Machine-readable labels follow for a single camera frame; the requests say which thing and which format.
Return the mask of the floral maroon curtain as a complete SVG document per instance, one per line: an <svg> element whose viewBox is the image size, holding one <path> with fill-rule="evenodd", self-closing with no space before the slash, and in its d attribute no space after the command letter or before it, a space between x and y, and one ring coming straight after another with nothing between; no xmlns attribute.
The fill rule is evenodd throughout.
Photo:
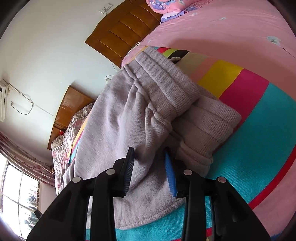
<svg viewBox="0 0 296 241"><path fill-rule="evenodd" d="M23 171L28 176L55 187L55 176L50 165L43 163L30 155L3 133L0 134L1 154L16 168Z"/></svg>

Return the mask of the rainbow striped blanket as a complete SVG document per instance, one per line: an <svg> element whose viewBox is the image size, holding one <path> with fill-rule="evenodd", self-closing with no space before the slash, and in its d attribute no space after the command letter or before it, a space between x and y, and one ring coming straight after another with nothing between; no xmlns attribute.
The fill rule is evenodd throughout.
<svg viewBox="0 0 296 241"><path fill-rule="evenodd" d="M295 213L295 100L261 76L219 60L188 77L148 47L112 78L63 175L96 177L135 149L130 191L114 201L119 240L177 240L184 200L171 196L163 148L201 176L226 177L277 238Z"/></svg>

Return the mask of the pink bed sheet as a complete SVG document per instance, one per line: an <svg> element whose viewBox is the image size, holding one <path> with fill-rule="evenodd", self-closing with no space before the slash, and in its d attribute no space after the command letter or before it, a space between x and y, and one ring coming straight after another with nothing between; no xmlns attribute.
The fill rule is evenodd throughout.
<svg viewBox="0 0 296 241"><path fill-rule="evenodd" d="M227 178L276 239L295 213L295 36L268 1L211 1L130 51L187 54L178 66L241 114L208 177Z"/></svg>

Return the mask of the rolled pink floral quilt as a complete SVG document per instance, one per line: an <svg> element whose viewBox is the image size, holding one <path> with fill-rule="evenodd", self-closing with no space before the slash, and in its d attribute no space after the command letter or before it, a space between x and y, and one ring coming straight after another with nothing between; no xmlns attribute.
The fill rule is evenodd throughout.
<svg viewBox="0 0 296 241"><path fill-rule="evenodd" d="M147 0L147 5L155 12L160 14L160 23L167 22L179 16L183 16L189 11L194 11L202 5L207 4L209 1L196 1L196 0Z"/></svg>

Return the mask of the window with metal bars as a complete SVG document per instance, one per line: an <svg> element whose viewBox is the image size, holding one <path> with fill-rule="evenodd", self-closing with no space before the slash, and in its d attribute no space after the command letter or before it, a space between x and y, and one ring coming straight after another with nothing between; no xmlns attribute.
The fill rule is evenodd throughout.
<svg viewBox="0 0 296 241"><path fill-rule="evenodd" d="M26 240L38 219L40 182L1 155L1 212L4 222Z"/></svg>

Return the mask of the wooden headboard right bed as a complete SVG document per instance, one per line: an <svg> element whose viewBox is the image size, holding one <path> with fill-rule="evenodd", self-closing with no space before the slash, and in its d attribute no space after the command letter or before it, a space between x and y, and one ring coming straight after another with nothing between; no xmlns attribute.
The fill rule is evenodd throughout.
<svg viewBox="0 0 296 241"><path fill-rule="evenodd" d="M146 1L124 1L97 24L85 43L120 67L128 52L160 24Z"/></svg>

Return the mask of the lilac knit pants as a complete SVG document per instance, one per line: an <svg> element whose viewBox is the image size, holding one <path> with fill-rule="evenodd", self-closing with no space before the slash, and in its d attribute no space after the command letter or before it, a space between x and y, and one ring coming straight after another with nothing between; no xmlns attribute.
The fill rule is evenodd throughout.
<svg viewBox="0 0 296 241"><path fill-rule="evenodd" d="M130 189L126 197L114 199L115 227L146 225L184 202L170 193L165 147L204 177L213 153L240 120L236 110L148 47L123 66L95 101L64 182L96 177L134 148Z"/></svg>

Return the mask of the white air conditioner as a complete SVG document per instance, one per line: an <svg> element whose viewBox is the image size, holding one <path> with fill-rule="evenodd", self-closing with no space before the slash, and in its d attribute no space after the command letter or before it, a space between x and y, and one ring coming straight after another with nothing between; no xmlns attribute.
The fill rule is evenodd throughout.
<svg viewBox="0 0 296 241"><path fill-rule="evenodd" d="M6 118L7 101L9 94L9 84L1 79L0 81L0 119L4 121Z"/></svg>

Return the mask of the pink floral satin duvet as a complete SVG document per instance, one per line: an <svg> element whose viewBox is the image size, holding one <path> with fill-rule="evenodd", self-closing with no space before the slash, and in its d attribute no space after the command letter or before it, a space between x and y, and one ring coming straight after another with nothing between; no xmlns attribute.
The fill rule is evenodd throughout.
<svg viewBox="0 0 296 241"><path fill-rule="evenodd" d="M51 144L56 194L59 194L64 188L63 175L69 165L75 160L80 137L85 127L84 122L92 107L93 103L90 103L76 112L65 132L55 138Z"/></svg>

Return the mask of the wooden headboard left bed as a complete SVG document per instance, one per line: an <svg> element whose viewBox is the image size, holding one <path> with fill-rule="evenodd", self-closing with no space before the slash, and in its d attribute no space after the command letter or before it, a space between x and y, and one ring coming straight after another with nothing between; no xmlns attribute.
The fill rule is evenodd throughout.
<svg viewBox="0 0 296 241"><path fill-rule="evenodd" d="M65 133L74 114L94 102L94 99L69 85L57 111L48 142L48 150L52 149L52 142Z"/></svg>

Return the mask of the white wall socket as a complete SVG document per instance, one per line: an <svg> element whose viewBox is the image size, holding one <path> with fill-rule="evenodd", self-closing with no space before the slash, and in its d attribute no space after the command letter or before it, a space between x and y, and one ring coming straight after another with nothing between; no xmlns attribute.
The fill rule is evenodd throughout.
<svg viewBox="0 0 296 241"><path fill-rule="evenodd" d="M103 8L101 8L99 11L102 14L106 14L111 8L113 7L113 4L111 3L107 3L103 6Z"/></svg>

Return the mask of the wooden headboard bed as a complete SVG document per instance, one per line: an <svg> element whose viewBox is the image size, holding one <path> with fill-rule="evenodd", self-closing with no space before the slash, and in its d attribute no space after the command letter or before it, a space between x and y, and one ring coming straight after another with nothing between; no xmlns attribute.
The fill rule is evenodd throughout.
<svg viewBox="0 0 296 241"><path fill-rule="evenodd" d="M94 102L94 99L69 85L57 111L48 142L48 150L52 149L52 142L65 133L74 114Z"/></svg>
<svg viewBox="0 0 296 241"><path fill-rule="evenodd" d="M97 24L85 43L120 67L128 52L160 24L146 1L124 1Z"/></svg>

